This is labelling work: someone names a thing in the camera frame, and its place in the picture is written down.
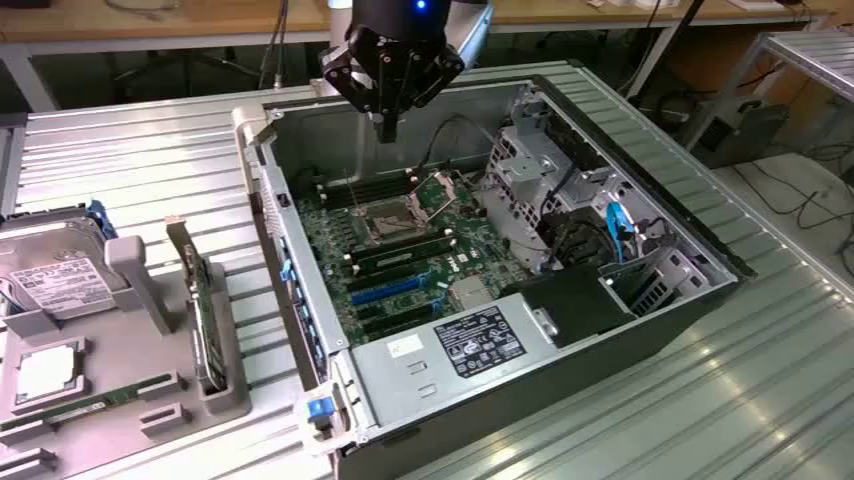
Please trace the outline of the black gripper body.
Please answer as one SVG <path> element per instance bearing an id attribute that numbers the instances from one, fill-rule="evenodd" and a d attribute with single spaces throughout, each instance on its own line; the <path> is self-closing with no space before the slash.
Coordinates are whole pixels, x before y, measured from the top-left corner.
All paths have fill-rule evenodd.
<path id="1" fill-rule="evenodd" d="M 434 0 L 355 0 L 350 48 L 375 44 L 381 37 L 442 49 L 450 2 Z"/>

